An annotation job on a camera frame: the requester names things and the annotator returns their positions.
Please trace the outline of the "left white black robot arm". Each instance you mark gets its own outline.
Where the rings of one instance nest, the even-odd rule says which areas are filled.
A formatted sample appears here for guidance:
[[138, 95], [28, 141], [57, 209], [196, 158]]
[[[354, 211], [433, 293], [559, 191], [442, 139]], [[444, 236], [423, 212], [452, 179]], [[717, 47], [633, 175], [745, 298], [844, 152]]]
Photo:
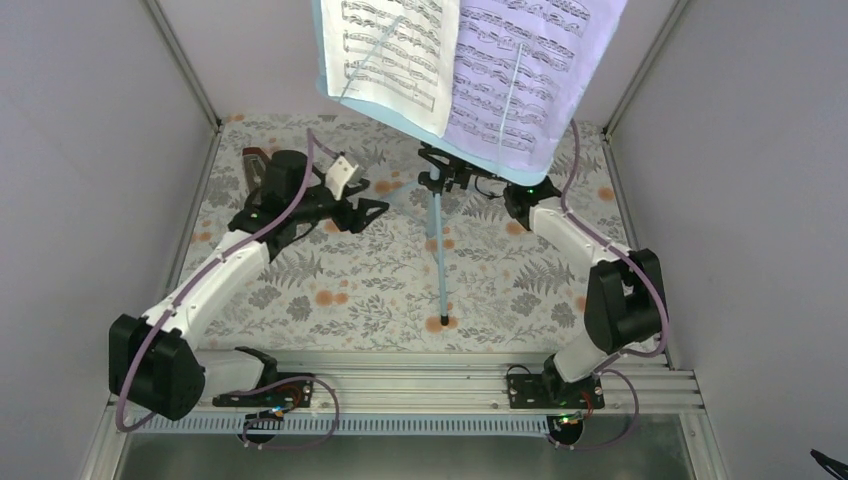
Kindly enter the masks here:
[[326, 171], [296, 150], [244, 154], [262, 164], [262, 179], [213, 252], [141, 316], [123, 314], [110, 326], [108, 386], [122, 403], [179, 420], [200, 400], [233, 392], [255, 405], [270, 402], [278, 391], [276, 360], [252, 347], [202, 352], [207, 327], [237, 290], [322, 221], [357, 234], [390, 207], [362, 197], [369, 183], [342, 154]]

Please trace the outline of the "brown wooden metronome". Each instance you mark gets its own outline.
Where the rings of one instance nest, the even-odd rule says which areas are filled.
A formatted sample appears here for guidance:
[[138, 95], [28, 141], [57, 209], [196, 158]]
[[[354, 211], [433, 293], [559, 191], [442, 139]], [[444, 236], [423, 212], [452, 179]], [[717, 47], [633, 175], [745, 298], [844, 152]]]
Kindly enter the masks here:
[[271, 159], [260, 147], [246, 147], [242, 150], [242, 166], [248, 187], [248, 202], [260, 204], [262, 181]]

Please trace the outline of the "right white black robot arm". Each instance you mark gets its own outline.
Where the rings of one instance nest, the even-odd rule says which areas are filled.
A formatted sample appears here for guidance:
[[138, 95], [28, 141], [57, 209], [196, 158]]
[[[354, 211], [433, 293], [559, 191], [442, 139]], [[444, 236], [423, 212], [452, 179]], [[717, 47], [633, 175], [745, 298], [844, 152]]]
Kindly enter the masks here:
[[632, 250], [580, 217], [567, 191], [550, 178], [533, 186], [507, 182], [507, 213], [588, 273], [585, 331], [548, 357], [541, 373], [544, 399], [565, 407], [580, 383], [622, 356], [655, 357], [666, 349], [670, 326], [658, 257]]

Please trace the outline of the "white sheet music page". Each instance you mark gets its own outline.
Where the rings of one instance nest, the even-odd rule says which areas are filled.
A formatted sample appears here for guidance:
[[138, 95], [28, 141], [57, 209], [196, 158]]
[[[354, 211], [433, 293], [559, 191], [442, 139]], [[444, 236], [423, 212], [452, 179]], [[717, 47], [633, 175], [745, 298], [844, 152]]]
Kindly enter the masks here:
[[444, 135], [452, 107], [458, 1], [319, 1], [327, 94]]

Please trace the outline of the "sheet music pages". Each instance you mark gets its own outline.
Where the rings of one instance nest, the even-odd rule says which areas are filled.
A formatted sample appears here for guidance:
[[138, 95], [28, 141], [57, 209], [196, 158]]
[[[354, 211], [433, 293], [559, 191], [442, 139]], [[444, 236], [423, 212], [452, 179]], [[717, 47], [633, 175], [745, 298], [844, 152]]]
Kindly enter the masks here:
[[463, 1], [443, 139], [513, 183], [545, 177], [623, 1]]

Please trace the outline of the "light blue music stand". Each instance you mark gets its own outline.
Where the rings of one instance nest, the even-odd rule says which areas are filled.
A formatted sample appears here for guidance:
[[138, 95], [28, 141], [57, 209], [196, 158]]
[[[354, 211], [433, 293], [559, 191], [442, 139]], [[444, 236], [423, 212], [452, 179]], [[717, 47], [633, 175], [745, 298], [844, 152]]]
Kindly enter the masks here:
[[[517, 183], [521, 185], [533, 185], [540, 182], [543, 177], [546, 175], [547, 170], [544, 167], [535, 167], [535, 166], [523, 166], [520, 163], [516, 162], [513, 159], [505, 160], [500, 158], [498, 160], [489, 159], [484, 157], [483, 152], [479, 148], [460, 148], [454, 142], [445, 139], [444, 135], [441, 137], [436, 137], [434, 135], [428, 134], [424, 132], [422, 129], [414, 126], [411, 122], [402, 118], [399, 114], [388, 111], [385, 108], [378, 107], [376, 105], [357, 101], [357, 100], [337, 100], [335, 98], [330, 97], [327, 94], [327, 89], [325, 85], [325, 77], [323, 73], [323, 51], [321, 46], [321, 35], [320, 28], [321, 22], [317, 19], [317, 3], [319, 1], [315, 1], [312, 4], [312, 15], [313, 20], [315, 22], [315, 30], [316, 30], [316, 40], [317, 45], [320, 50], [319, 54], [319, 77], [318, 77], [318, 89], [321, 93], [325, 94], [329, 99], [354, 110], [357, 113], [361, 113], [367, 117], [370, 117], [378, 122], [381, 122], [387, 126], [395, 128], [419, 141], [422, 142], [423, 145], [431, 145], [435, 148], [442, 149], [452, 155], [455, 155], [465, 161], [482, 168], [483, 170], [493, 173], [499, 177], [506, 179], [508, 182]], [[454, 65], [454, 83], [453, 90], [456, 80], [456, 68]], [[452, 107], [454, 104], [454, 95], [452, 90]], [[429, 168], [425, 171], [428, 171], [432, 177], [435, 177], [436, 170], [433, 166], [429, 166]], [[428, 237], [434, 239], [437, 242], [435, 258], [438, 265], [438, 283], [439, 283], [439, 312], [440, 312], [440, 320], [443, 325], [447, 325], [449, 322], [449, 313], [448, 313], [448, 292], [446, 288], [446, 274], [445, 274], [445, 253], [444, 247], [442, 245], [443, 241], [443, 219], [442, 219], [442, 198], [444, 194], [432, 194], [430, 192], [429, 197], [429, 205], [428, 205], [428, 215], [429, 218], [427, 220], [426, 234]]]

